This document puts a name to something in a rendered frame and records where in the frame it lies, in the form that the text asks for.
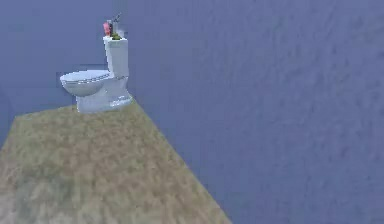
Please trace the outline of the white toilet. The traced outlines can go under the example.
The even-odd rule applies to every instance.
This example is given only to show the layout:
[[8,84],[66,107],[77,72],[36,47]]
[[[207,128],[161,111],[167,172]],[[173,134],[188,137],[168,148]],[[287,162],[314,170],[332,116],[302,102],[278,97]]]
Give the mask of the white toilet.
[[128,40],[104,37],[107,70],[83,70],[60,77],[63,88],[76,98],[79,113],[120,109],[133,100],[127,90]]

